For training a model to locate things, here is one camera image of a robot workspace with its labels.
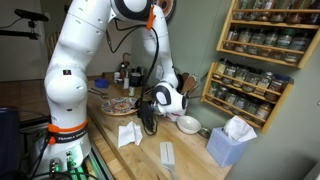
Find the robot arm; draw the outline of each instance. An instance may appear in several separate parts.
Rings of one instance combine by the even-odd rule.
[[[35,157],[39,152],[42,156],[39,169],[35,172],[48,172],[49,164],[59,166],[60,171],[67,171],[79,167],[89,154],[85,69],[105,38],[112,19],[146,24],[151,4],[151,0],[73,0],[45,78],[51,113],[51,124],[48,126],[50,140],[43,152],[40,152],[41,148],[35,150]],[[184,111],[186,100],[176,91],[178,79],[173,68],[166,20],[158,6],[153,8],[153,14],[156,16],[153,28],[159,38],[158,60],[164,69],[163,79],[155,87],[157,102],[154,108],[164,115],[179,114]],[[154,55],[155,34],[144,31],[142,38],[146,51]]]

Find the shelf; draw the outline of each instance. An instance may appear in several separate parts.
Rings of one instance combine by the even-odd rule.
[[[280,107],[282,106],[282,104],[284,103],[285,99],[287,98],[289,92],[291,91],[291,89],[293,87],[294,80],[291,79],[291,81],[287,84],[287,86],[284,89],[284,91],[282,93],[279,93],[279,92],[272,91],[270,89],[261,88],[261,87],[258,87],[256,85],[252,85],[250,83],[247,83],[247,82],[244,82],[244,81],[240,81],[240,80],[235,79],[233,77],[229,77],[229,76],[225,76],[225,75],[219,74],[222,77],[227,77],[227,78],[229,78],[229,79],[231,79],[233,81],[238,81],[238,82],[241,82],[243,84],[248,84],[248,85],[253,86],[253,87],[258,87],[260,89],[263,89],[265,91],[271,92],[271,93],[276,94],[276,95],[279,96],[279,99],[277,101],[269,101],[266,98],[264,98],[263,96],[260,96],[260,95],[255,94],[255,93],[247,93],[247,92],[243,91],[241,88],[235,87],[232,84],[224,84],[221,80],[213,78],[213,75],[217,74],[217,73],[215,73],[216,69],[217,69],[217,65],[218,65],[217,62],[213,62],[211,64],[211,66],[210,66],[210,69],[209,69],[209,72],[208,72],[208,76],[207,76],[207,79],[206,79],[206,83],[205,83],[205,86],[204,86],[200,101],[201,102],[205,102],[207,104],[210,104],[211,106],[213,106],[215,108],[218,108],[218,109],[220,109],[220,110],[222,110],[222,111],[224,111],[224,112],[226,112],[226,113],[228,113],[230,115],[234,115],[232,113],[232,111],[230,111],[228,109],[225,109],[222,106],[219,106],[219,105],[213,103],[211,100],[219,101],[220,103],[226,104],[226,105],[228,105],[228,106],[240,111],[241,113],[245,113],[245,114],[251,116],[255,121],[247,120],[247,119],[241,117],[241,115],[238,115],[238,116],[240,118],[242,118],[244,121],[246,121],[248,124],[250,124],[252,127],[260,129],[262,133],[266,133],[268,128],[270,127],[271,123],[275,119],[276,114],[279,112]],[[253,115],[253,114],[250,114],[250,113],[246,112],[245,110],[242,110],[242,109],[234,106],[233,104],[229,104],[229,103],[225,102],[224,100],[215,98],[214,96],[208,94],[212,82],[217,82],[221,86],[225,86],[227,88],[234,89],[234,90],[236,90],[238,92],[245,93],[250,97],[255,97],[255,98],[258,98],[258,99],[260,99],[262,101],[266,101],[266,102],[272,103],[273,106],[274,106],[273,110],[269,114],[268,118],[266,120],[264,120],[264,119],[261,119],[261,118],[255,116],[255,115]]]
[[[304,66],[307,64],[309,61],[312,53],[314,52],[315,48],[318,45],[318,42],[320,40],[320,26],[319,25],[308,25],[308,24],[287,24],[287,23],[273,23],[273,22],[264,22],[264,21],[246,21],[246,20],[233,20],[232,15],[234,12],[286,12],[286,13],[320,13],[320,10],[316,9],[237,9],[238,8],[238,2],[239,0],[232,0],[230,4],[230,8],[228,11],[228,14],[226,16],[225,23],[223,25],[222,31],[221,31],[221,36],[218,41],[218,45],[216,50],[220,52],[225,52],[225,53],[230,53],[230,54],[235,54],[243,57],[248,57],[252,58],[255,60],[260,60],[260,61],[267,61],[270,63],[275,63],[275,64],[281,64],[284,66],[289,66],[289,67],[294,67],[294,68],[304,68]],[[262,45],[254,45],[250,43],[241,43],[237,41],[227,41],[227,36],[229,33],[229,30],[232,26],[241,26],[244,25],[245,27],[254,27],[254,26],[259,26],[259,27],[274,27],[274,28],[295,28],[301,31],[306,31],[310,30],[313,31],[315,34],[312,38],[312,41],[310,42],[308,48],[306,51],[301,52],[301,51],[291,51],[289,49],[281,49],[281,48],[276,48],[276,47],[268,47],[268,46],[262,46]],[[298,63],[287,63],[283,60],[277,60],[277,59],[272,59],[268,57],[263,57],[263,56],[257,56],[257,55],[251,55],[251,54],[246,54],[246,53],[241,53],[233,50],[227,50],[223,48],[224,43],[235,43],[235,44],[243,44],[243,45],[250,45],[250,46],[255,46],[255,47],[264,47],[267,49],[271,50],[281,50],[284,52],[294,52],[297,54],[301,54],[302,58]]]

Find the blue tissue box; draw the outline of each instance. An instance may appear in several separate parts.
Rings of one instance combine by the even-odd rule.
[[[222,128],[214,128],[207,144],[207,151],[220,167],[226,167],[239,162],[242,153],[248,145],[227,137]]]

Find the white paper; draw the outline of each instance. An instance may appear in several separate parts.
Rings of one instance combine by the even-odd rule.
[[[227,121],[223,131],[229,138],[237,142],[245,142],[257,137],[254,129],[238,116]]]
[[[134,142],[137,146],[142,140],[141,126],[130,122],[127,126],[119,126],[118,148]]]

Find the wooden workbench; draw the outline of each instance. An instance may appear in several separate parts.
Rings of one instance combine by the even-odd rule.
[[[127,97],[128,90],[123,90],[109,79],[109,87],[100,89],[109,93],[109,98]],[[181,132],[175,122],[165,117],[158,119],[158,131],[154,136],[148,136],[141,128],[143,138],[139,146],[130,143],[118,148],[119,126],[126,126],[133,121],[141,125],[136,114],[125,116],[106,115],[101,105],[106,99],[89,93],[88,114],[100,130],[117,159],[127,171],[131,179],[152,180],[171,179],[169,171],[162,167],[160,162],[160,142],[172,142],[175,154],[175,170],[179,179],[224,179],[230,170],[229,167],[220,168],[205,149],[207,139],[199,134],[187,135]]]

